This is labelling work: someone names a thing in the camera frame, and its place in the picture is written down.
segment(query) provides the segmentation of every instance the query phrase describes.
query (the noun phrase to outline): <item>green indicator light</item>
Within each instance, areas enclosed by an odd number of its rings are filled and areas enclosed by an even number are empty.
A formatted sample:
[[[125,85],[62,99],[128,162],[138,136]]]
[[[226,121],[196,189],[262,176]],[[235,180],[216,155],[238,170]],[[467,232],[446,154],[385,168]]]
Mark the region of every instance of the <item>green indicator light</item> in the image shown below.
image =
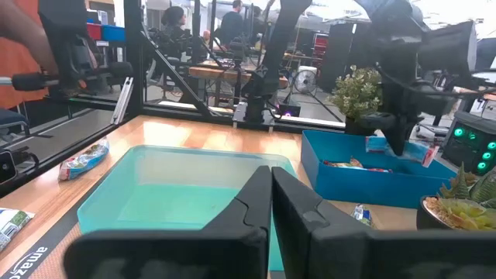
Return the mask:
[[[455,129],[455,136],[463,136],[464,133],[465,131],[461,128]]]
[[[486,167],[487,167],[486,163],[479,163],[479,164],[477,165],[477,169],[479,169],[479,170],[483,170],[483,169],[485,169]]]
[[[484,160],[489,160],[493,157],[493,154],[491,152],[486,152],[484,154],[482,154],[482,159]]]

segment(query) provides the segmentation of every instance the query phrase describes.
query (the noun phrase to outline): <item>red box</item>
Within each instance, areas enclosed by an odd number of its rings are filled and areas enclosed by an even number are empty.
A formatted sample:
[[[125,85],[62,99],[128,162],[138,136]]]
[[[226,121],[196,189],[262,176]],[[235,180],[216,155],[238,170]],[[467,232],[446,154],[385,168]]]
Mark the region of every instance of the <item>red box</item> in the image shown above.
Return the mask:
[[[102,26],[99,24],[86,23],[88,34],[93,40],[102,40]]]

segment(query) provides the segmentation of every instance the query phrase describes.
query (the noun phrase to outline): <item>teal plastic tray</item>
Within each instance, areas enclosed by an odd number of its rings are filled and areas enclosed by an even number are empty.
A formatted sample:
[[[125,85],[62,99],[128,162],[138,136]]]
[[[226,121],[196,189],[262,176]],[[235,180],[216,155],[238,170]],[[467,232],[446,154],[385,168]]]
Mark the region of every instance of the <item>teal plastic tray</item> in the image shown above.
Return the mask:
[[[81,231],[202,229],[259,166],[282,167],[296,177],[279,155],[135,146],[78,209]],[[276,233],[270,234],[269,266],[283,270]]]

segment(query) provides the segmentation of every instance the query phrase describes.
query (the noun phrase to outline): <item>wooden tabletop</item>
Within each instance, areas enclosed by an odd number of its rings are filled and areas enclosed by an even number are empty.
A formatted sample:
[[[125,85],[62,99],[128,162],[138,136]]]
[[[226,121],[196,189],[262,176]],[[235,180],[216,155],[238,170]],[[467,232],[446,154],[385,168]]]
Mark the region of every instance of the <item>wooden tabletop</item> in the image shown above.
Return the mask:
[[[234,70],[219,70],[219,69],[211,69],[207,67],[190,67],[189,74],[194,78],[204,78],[211,80],[223,80],[223,81],[231,81],[236,82],[238,78],[238,73]],[[242,73],[241,74],[241,82],[246,83],[250,80],[251,74]],[[286,77],[279,77],[279,88],[286,88],[288,86],[288,80]]]
[[[136,145],[278,154],[287,157],[300,181],[310,185],[301,165],[301,135],[297,134],[267,133],[203,122],[139,116],[108,134],[107,139],[110,143],[108,156],[78,179],[59,182],[59,168],[54,167],[0,199],[0,207],[36,214],[0,253],[0,274],[15,264],[129,148]],[[347,213],[356,205],[340,201],[332,203]],[[371,205],[370,210],[378,229],[415,229],[414,209]]]

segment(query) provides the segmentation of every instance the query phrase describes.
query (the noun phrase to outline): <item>snack wrapper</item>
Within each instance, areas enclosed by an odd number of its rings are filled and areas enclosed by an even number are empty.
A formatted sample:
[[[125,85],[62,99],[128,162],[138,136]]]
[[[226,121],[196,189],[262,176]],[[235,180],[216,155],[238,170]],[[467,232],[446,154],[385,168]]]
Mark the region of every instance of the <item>snack wrapper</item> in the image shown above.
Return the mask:
[[[34,217],[33,213],[9,208],[0,208],[0,251]]]
[[[357,205],[351,212],[351,216],[369,227],[374,227],[370,210],[365,205]]]
[[[365,139],[365,148],[371,153],[385,153],[388,156],[397,157],[389,147],[388,141],[380,136],[368,136]],[[398,157],[429,167],[439,150],[439,146],[429,146],[422,143],[405,143],[403,155]]]
[[[109,153],[108,144],[108,140],[104,138],[78,157],[65,160],[60,165],[59,180],[75,179],[77,176],[96,167]]]

